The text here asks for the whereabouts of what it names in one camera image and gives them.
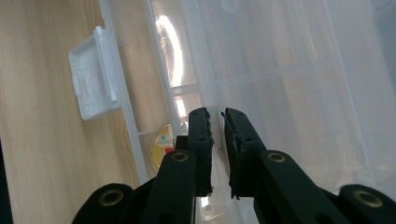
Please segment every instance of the transparent plastic box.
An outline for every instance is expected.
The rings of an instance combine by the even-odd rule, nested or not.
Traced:
[[[145,182],[155,176],[148,146],[162,126],[134,118],[142,108],[124,83],[129,65],[117,46],[138,32],[128,26],[132,6],[101,0]],[[396,200],[396,1],[147,0],[147,14],[174,135],[195,108],[212,117],[215,188],[197,201],[197,223],[257,223],[252,200],[230,197],[225,107],[244,111],[264,144],[290,154],[320,187],[358,183]]]

